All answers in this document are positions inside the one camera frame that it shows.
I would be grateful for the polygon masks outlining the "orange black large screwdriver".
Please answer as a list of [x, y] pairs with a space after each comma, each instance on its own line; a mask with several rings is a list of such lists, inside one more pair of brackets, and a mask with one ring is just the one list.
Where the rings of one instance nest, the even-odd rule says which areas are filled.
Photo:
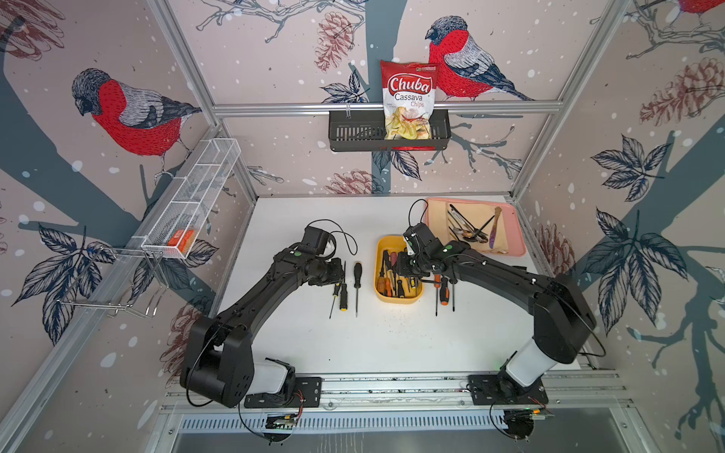
[[438, 317], [438, 308], [440, 304], [441, 275], [434, 276], [434, 295], [435, 295], [435, 316]]

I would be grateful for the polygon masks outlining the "black long screwdriver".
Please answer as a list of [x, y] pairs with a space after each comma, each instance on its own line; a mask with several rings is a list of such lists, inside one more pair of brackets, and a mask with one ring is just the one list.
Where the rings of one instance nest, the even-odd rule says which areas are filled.
[[360, 262], [355, 262], [353, 268], [354, 277], [354, 289], [355, 289], [355, 315], [359, 313], [359, 294], [360, 288], [362, 287], [362, 274], [363, 265]]

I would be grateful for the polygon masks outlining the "small orange black screwdriver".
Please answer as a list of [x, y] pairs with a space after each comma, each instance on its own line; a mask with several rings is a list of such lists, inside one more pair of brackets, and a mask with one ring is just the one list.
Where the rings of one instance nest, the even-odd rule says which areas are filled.
[[449, 280], [446, 277], [440, 279], [439, 300], [442, 306], [449, 305]]

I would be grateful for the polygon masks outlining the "yellow storage box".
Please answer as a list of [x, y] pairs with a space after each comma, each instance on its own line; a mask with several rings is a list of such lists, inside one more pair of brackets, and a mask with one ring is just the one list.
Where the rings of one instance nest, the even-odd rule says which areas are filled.
[[402, 236], [385, 236], [379, 240], [374, 290], [385, 303], [413, 304], [424, 294], [423, 283], [416, 277], [402, 277], [398, 273], [398, 258], [407, 257], [407, 245]]

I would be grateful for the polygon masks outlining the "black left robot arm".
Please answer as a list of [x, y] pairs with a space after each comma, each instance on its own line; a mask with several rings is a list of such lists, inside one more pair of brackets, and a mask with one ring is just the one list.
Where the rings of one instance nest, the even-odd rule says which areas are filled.
[[340, 283], [342, 261], [329, 248], [330, 232], [306, 226], [301, 241], [277, 253], [261, 279], [217, 316], [199, 317], [190, 329], [179, 382], [228, 408], [251, 394], [256, 381], [252, 345], [267, 319], [299, 287]]

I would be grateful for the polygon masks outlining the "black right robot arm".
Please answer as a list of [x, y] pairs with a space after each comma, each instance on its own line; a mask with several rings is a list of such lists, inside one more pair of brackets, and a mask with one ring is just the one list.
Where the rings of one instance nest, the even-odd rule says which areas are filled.
[[400, 258], [404, 277], [444, 277], [467, 282], [515, 303], [534, 319], [534, 333], [498, 372], [506, 396], [523, 396], [557, 364], [572, 364], [596, 328], [582, 291], [570, 277], [530, 273], [479, 253], [466, 242], [444, 245], [424, 223], [403, 233], [407, 255]]

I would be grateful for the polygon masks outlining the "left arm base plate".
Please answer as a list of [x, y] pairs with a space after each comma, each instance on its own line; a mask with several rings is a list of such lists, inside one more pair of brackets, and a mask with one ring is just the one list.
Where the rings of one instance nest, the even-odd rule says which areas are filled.
[[275, 394], [248, 394], [243, 400], [245, 409], [307, 409], [318, 408], [323, 379], [295, 377], [288, 379]]

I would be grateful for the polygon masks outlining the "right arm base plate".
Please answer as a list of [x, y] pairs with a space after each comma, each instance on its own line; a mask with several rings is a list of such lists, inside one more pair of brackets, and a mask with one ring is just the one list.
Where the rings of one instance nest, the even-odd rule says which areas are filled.
[[502, 374], [474, 374], [467, 376], [466, 389], [475, 406], [549, 404], [541, 377], [531, 386], [522, 387]]

